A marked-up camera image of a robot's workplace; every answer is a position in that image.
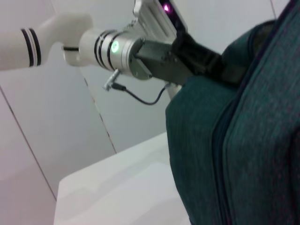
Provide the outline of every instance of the silver cylindrical joint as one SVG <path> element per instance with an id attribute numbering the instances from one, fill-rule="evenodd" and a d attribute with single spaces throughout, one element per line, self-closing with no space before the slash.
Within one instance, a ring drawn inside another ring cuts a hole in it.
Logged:
<path id="1" fill-rule="evenodd" d="M 127 30 L 87 31 L 79 44 L 80 57 L 90 64 L 99 65 L 107 70 L 118 69 L 122 74 L 132 75 L 130 61 L 142 46 L 143 38 Z"/>

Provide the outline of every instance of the teal fabric bag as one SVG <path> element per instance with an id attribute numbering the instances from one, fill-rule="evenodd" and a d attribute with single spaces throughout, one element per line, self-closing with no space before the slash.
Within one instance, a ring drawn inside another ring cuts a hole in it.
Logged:
<path id="1" fill-rule="evenodd" d="M 193 225 L 300 224 L 299 37 L 294 0 L 238 89 L 193 77 L 169 104 L 170 163 Z"/>

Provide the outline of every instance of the white table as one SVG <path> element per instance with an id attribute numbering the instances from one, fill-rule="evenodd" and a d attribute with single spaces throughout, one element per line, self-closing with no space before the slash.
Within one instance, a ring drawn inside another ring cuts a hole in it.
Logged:
<path id="1" fill-rule="evenodd" d="M 161 134 L 60 182 L 54 225 L 189 225 Z"/>

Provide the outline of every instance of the white panel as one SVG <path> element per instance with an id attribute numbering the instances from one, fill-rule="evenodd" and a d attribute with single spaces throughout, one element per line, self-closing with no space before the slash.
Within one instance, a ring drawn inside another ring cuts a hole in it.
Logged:
<path id="1" fill-rule="evenodd" d="M 278 18 L 290 0 L 271 0 L 276 17 Z"/>
<path id="2" fill-rule="evenodd" d="M 174 1 L 193 38 L 219 53 L 250 28 L 274 19 L 270 0 Z"/>
<path id="3" fill-rule="evenodd" d="M 71 174 L 60 182 L 54 224 L 189 225 L 169 158 L 164 133 Z"/>
<path id="4" fill-rule="evenodd" d="M 57 12 L 80 10 L 92 15 L 94 24 L 100 29 L 121 29 L 133 19 L 134 0 L 53 0 Z M 115 90 L 106 93 L 102 86 L 110 72 L 98 67 L 81 69 L 89 89 L 103 116 L 117 152 L 141 143 L 165 132 L 165 109 L 170 102 L 165 92 L 155 106 L 137 102 L 126 93 Z M 164 82 L 152 79 L 141 82 L 134 78 L 118 80 L 146 101 L 154 101 Z"/>
<path id="5" fill-rule="evenodd" d="M 0 224 L 53 224 L 54 196 L 1 92 L 0 124 Z"/>
<path id="6" fill-rule="evenodd" d="M 0 2 L 3 29 L 30 27 L 53 15 L 49 0 Z M 44 66 L 2 72 L 0 84 L 55 194 L 62 178 L 114 154 L 84 78 L 65 63 L 60 44 Z"/>

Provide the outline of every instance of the metal bracket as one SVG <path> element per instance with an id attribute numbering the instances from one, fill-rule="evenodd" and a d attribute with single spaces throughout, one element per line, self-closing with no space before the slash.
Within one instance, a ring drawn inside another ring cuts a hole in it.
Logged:
<path id="1" fill-rule="evenodd" d="M 104 90 L 109 91 L 112 88 L 113 83 L 116 82 L 117 78 L 121 74 L 121 71 L 116 69 L 114 73 L 108 78 L 105 85 L 103 86 Z"/>

